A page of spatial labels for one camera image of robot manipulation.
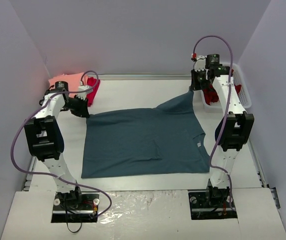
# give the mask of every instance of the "red cloth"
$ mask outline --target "red cloth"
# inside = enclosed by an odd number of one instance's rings
[[[241,91],[241,88],[242,88],[241,84],[235,86],[235,90],[237,94],[239,94],[239,92]],[[219,101],[219,96],[212,85],[209,87],[209,89],[203,89],[203,93],[204,93],[204,99],[207,105],[210,105],[210,103],[216,103],[217,101]]]
[[[97,79],[94,77],[88,77],[87,78],[87,85],[89,86],[94,86],[94,84],[96,83]],[[97,85],[93,88],[93,91],[90,92],[89,94],[86,95],[87,98],[87,106],[90,107],[93,103],[94,97],[97,94],[97,91],[99,89],[101,81],[98,80]]]

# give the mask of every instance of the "white laundry basket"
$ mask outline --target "white laundry basket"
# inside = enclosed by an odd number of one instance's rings
[[[223,66],[229,66],[230,64],[228,63],[223,63]],[[239,67],[239,65],[237,64],[233,64],[233,80],[234,80],[234,85],[242,85],[241,91],[238,93],[238,98],[240,103],[243,105],[243,108],[248,109],[251,107],[252,102],[250,99],[250,95],[249,95],[249,91],[247,89],[247,86],[244,82],[244,77],[242,74],[242,71]],[[210,105],[208,105],[205,102],[205,98],[204,98],[204,93],[203,91],[201,91],[201,96],[202,96],[202,101],[204,104],[204,110],[207,113],[222,113],[222,106],[220,101],[218,102],[211,102]]]

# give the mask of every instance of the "pink cloth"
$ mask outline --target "pink cloth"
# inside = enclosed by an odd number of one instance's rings
[[[58,81],[67,82],[68,83],[68,90],[76,92],[76,91],[79,90],[80,80],[81,80],[82,75],[83,75],[83,72],[77,73],[77,74],[69,74],[69,75],[62,74],[62,75],[55,76],[55,77],[49,79],[48,82],[49,82],[50,86],[54,85]],[[93,86],[95,81],[96,81],[96,78],[94,78],[94,77],[87,77],[87,76],[85,76],[83,78],[83,82],[87,83],[90,86]],[[88,107],[92,105],[93,99],[94,99],[94,97],[95,97],[95,95],[96,95],[96,93],[98,91],[99,85],[100,85],[100,82],[98,82],[96,87],[93,89],[93,92],[89,93],[86,96],[86,98],[88,99],[88,102],[87,102],[87,106]],[[73,98],[74,95],[75,95],[75,93],[70,93],[69,94],[69,96],[71,98]]]

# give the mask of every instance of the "wall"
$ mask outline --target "wall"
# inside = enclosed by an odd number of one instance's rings
[[[11,164],[11,142],[28,113],[36,109],[47,77],[42,58],[10,2],[0,0],[0,238],[14,193],[21,190],[25,177]],[[15,155],[20,166],[29,167],[24,136]]]
[[[239,64],[255,122],[251,139],[271,187],[276,186],[286,229],[286,1],[274,0]]]
[[[10,0],[51,75],[189,73],[202,36],[228,40],[238,61],[270,0]],[[217,39],[199,54],[223,54]]]

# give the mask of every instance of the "gray fabric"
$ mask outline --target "gray fabric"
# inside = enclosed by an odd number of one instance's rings
[[[205,133],[193,111],[193,94],[156,108],[91,115],[81,177],[208,173]]]

